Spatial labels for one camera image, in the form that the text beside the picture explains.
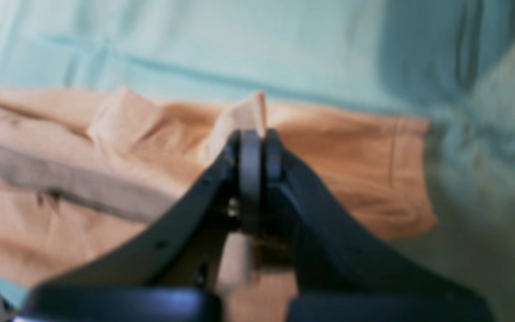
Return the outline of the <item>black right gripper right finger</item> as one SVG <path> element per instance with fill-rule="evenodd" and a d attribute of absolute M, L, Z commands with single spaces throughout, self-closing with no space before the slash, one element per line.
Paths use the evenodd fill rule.
<path fill-rule="evenodd" d="M 364 228 L 281 142 L 264 141 L 264 229 L 288 246 L 298 295 L 288 322 L 492 322 L 484 298 Z"/>

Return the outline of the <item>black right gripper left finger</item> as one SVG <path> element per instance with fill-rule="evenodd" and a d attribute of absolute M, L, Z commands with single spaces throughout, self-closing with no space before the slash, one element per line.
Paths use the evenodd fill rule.
<path fill-rule="evenodd" d="M 237 130 L 217 160 L 159 220 L 96 261 L 44 282 L 23 322 L 220 322 L 213 292 L 230 232 L 255 234 L 263 141 Z"/>

